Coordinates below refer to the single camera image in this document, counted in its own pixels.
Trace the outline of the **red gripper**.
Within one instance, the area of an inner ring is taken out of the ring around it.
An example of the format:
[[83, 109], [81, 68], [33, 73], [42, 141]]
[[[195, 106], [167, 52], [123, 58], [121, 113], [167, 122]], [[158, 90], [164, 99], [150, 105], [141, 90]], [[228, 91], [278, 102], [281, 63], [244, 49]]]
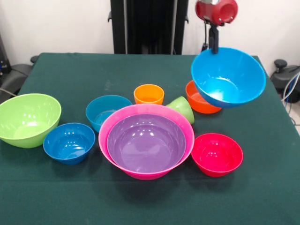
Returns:
[[237, 13], [238, 5], [235, 0], [197, 0], [196, 15], [211, 25], [209, 29], [209, 48], [213, 54], [218, 53], [219, 31], [216, 25], [231, 23]]

